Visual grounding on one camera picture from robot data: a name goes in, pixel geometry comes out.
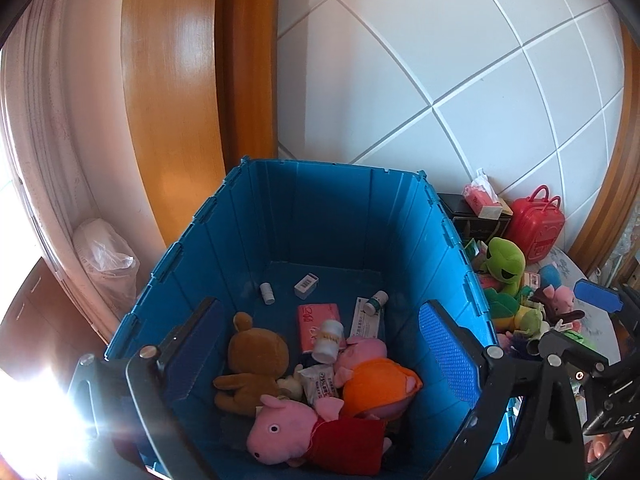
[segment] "metal bolt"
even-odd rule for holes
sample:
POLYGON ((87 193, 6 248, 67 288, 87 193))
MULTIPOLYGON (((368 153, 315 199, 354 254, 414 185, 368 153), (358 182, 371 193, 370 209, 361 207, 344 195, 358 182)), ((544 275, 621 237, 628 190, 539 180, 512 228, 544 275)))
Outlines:
POLYGON ((559 358, 556 354, 551 354, 549 357, 546 358, 546 360, 549 362, 550 365, 556 368, 562 365, 562 359, 559 358))
POLYGON ((486 349, 486 354, 491 359, 502 359, 504 357, 504 352, 499 346, 489 346, 489 348, 486 349))
POLYGON ((94 361, 95 361, 95 355, 93 355, 93 354, 84 354, 80 358, 80 365, 81 366, 88 366, 91 363, 93 363, 94 361))
POLYGON ((151 359, 158 355, 158 349, 153 345, 143 346, 140 350, 140 357, 143 359, 151 359))

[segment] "red toy suitcase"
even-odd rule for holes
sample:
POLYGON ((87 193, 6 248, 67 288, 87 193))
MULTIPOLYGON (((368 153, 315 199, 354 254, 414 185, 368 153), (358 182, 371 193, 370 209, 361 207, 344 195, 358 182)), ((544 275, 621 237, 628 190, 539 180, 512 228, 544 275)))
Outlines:
POLYGON ((513 218, 504 237, 522 250, 528 264, 540 261, 549 253, 564 227, 560 197, 549 200, 549 188, 540 186, 531 196, 517 199, 511 209, 513 218), (545 191, 545 197, 537 198, 541 190, 545 191))

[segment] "pig plush in orange clothing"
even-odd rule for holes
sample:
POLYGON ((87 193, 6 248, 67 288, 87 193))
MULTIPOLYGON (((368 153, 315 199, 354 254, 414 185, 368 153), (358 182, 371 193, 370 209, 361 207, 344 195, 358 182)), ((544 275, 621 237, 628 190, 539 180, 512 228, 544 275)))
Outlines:
POLYGON ((380 339, 353 336, 334 365, 334 383, 344 386, 342 416, 395 420, 422 387, 418 375, 386 358, 380 339))

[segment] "bright light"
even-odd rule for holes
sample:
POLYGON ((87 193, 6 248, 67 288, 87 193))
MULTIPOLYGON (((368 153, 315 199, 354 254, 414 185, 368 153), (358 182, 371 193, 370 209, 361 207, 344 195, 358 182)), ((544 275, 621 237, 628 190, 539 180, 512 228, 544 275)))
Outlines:
POLYGON ((85 460, 82 419, 51 370, 18 382, 0 370, 0 453, 25 479, 56 480, 62 459, 85 460))

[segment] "red suitcase handle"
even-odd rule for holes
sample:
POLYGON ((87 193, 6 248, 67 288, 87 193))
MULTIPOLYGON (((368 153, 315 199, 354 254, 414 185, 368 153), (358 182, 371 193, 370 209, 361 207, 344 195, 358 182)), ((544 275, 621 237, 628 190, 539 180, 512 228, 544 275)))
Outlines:
POLYGON ((546 208, 549 207, 550 205, 552 205, 552 203, 555 202, 556 200, 558 200, 558 206, 556 206, 556 207, 558 209, 560 209, 560 197, 559 197, 559 195, 556 195, 551 200, 549 200, 549 202, 543 207, 542 212, 545 212, 546 208))
POLYGON ((533 193, 531 193, 531 196, 527 198, 527 201, 533 202, 536 199, 538 193, 543 189, 545 190, 545 197, 542 200, 549 200, 549 188, 543 184, 542 186, 539 186, 533 193))

